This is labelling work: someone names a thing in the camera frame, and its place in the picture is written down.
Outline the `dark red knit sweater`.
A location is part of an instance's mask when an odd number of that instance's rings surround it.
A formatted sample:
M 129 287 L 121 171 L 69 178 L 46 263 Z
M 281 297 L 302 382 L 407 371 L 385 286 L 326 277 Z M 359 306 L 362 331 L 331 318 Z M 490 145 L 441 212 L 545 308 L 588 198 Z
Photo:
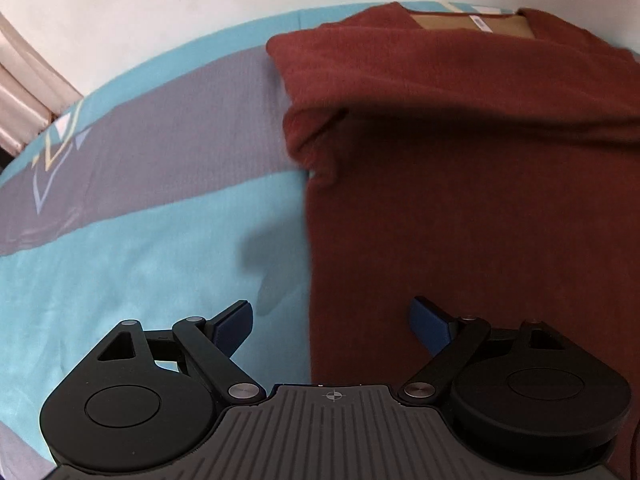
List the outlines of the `dark red knit sweater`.
M 533 9 L 398 3 L 272 37 L 307 170 L 311 376 L 399 386 L 423 296 L 546 322 L 639 381 L 639 63 Z

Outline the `pink patterned curtain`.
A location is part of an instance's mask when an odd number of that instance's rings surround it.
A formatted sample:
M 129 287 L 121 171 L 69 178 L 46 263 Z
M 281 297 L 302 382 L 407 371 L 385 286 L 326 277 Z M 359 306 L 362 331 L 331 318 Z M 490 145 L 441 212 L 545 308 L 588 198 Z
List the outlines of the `pink patterned curtain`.
M 0 16 L 1 148 L 16 157 L 81 93 Z

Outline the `blue grey patterned bedsheet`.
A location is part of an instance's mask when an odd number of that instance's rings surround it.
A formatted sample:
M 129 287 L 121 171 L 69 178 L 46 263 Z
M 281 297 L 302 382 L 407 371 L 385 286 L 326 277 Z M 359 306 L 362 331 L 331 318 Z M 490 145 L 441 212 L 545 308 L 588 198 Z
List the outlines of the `blue grey patterned bedsheet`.
M 1 426 L 40 457 L 47 395 L 122 318 L 152 327 L 245 298 L 240 363 L 312 379 L 309 174 L 285 145 L 273 37 L 374 6 L 204 37 L 74 106 L 1 180 Z

